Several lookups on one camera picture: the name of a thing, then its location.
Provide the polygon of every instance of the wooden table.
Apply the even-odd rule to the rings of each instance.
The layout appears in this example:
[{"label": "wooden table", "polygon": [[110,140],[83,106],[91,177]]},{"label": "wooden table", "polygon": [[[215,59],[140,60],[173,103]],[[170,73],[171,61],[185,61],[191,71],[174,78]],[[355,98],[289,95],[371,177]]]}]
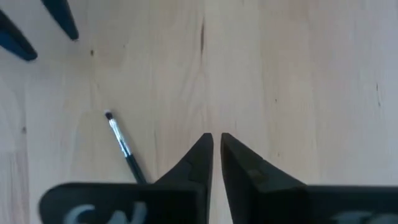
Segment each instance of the wooden table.
[{"label": "wooden table", "polygon": [[39,54],[0,49],[0,223],[39,223],[63,182],[134,182],[215,139],[210,223],[231,223],[220,137],[306,183],[398,184],[397,1],[69,0],[71,42],[40,1],[0,7]]}]

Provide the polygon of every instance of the silver ferrule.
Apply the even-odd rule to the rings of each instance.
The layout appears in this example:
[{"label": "silver ferrule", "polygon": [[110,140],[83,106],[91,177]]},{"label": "silver ferrule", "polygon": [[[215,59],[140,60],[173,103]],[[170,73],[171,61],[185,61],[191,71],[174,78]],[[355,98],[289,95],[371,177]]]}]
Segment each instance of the silver ferrule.
[{"label": "silver ferrule", "polygon": [[129,146],[127,145],[126,140],[124,140],[123,134],[119,129],[118,123],[116,122],[116,120],[110,119],[109,120],[109,125],[111,126],[114,135],[116,136],[116,139],[118,140],[118,143],[120,145],[120,149],[122,150],[124,157],[128,157],[131,155]]}]

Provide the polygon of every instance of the black plastic piece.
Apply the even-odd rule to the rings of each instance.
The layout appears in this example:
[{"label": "black plastic piece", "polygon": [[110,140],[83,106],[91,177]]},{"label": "black plastic piece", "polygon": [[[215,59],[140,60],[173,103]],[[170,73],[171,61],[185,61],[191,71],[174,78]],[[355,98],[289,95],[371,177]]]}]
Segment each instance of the black plastic piece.
[{"label": "black plastic piece", "polygon": [[212,167],[213,137],[204,134],[156,183],[61,185],[42,197],[40,217],[44,224],[205,224]]},{"label": "black plastic piece", "polygon": [[42,2],[69,38],[71,40],[77,40],[79,38],[79,33],[67,0],[42,0]]},{"label": "black plastic piece", "polygon": [[197,223],[205,208],[200,185],[65,184],[49,190],[44,224]]},{"label": "black plastic piece", "polygon": [[213,177],[213,136],[205,133],[187,154],[155,184],[198,184],[205,188],[206,222],[209,219]]},{"label": "black plastic piece", "polygon": [[221,162],[235,224],[398,223],[397,187],[306,186],[226,133]]},{"label": "black plastic piece", "polygon": [[37,58],[37,53],[22,32],[0,10],[0,45],[26,61]]}]

